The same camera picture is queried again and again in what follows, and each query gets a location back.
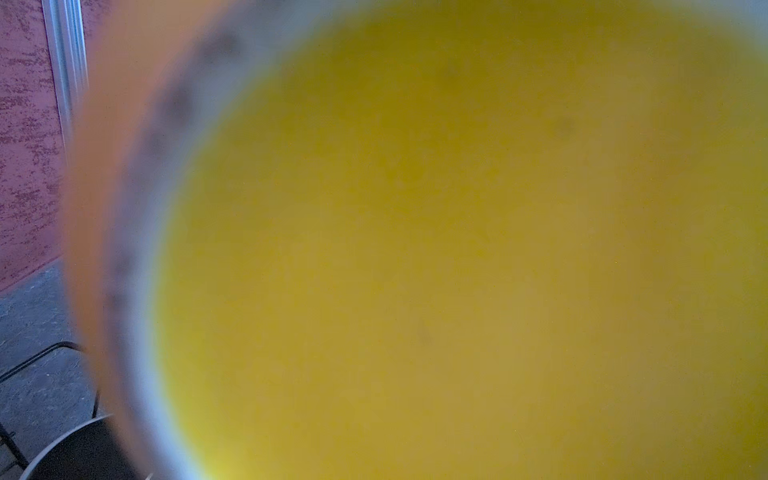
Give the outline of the yellow mug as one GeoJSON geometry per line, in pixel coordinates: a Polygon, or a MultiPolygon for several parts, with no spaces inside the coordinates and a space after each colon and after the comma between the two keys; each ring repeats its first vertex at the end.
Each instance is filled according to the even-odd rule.
{"type": "Polygon", "coordinates": [[[123,1],[71,300],[155,479],[763,479],[763,1],[123,1]]]}

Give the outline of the black mug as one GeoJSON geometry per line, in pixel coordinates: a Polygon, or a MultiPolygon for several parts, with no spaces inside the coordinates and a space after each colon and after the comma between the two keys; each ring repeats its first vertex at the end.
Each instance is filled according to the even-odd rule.
{"type": "Polygon", "coordinates": [[[42,450],[23,471],[21,480],[138,480],[138,473],[112,435],[110,415],[91,419],[42,450]]]}

